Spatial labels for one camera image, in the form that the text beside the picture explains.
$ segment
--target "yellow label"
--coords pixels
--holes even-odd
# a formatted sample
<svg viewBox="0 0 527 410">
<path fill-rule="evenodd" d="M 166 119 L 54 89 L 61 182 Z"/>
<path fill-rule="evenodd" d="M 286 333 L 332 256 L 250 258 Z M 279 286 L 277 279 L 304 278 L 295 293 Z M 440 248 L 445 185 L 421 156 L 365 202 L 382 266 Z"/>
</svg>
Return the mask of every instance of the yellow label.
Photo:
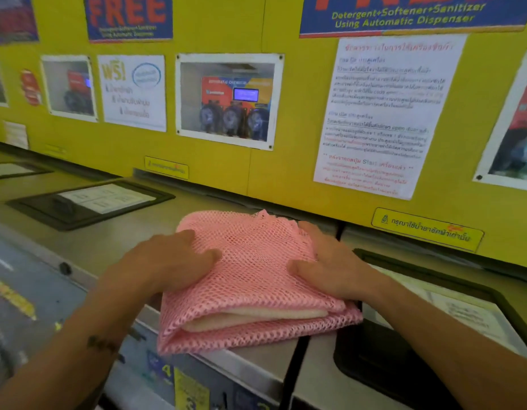
<svg viewBox="0 0 527 410">
<path fill-rule="evenodd" d="M 25 297 L 19 295 L 1 280 L 0 296 L 11 303 L 11 305 L 17 308 L 21 313 L 25 314 L 30 319 L 36 320 L 36 310 L 34 305 L 28 302 Z"/>
<path fill-rule="evenodd" d="M 471 252 L 476 252 L 484 237 L 482 230 L 379 207 L 373 214 L 372 226 Z"/>
<path fill-rule="evenodd" d="M 174 368 L 174 407 L 176 410 L 209 410 L 211 392 Z"/>
<path fill-rule="evenodd" d="M 178 177 L 183 180 L 189 178 L 189 168 L 185 164 L 167 161 L 153 157 L 144 157 L 144 168 L 159 174 L 168 175 L 169 177 Z"/>
<path fill-rule="evenodd" d="M 43 153 L 55 158 L 68 159 L 66 150 L 56 145 L 46 144 Z"/>
</svg>

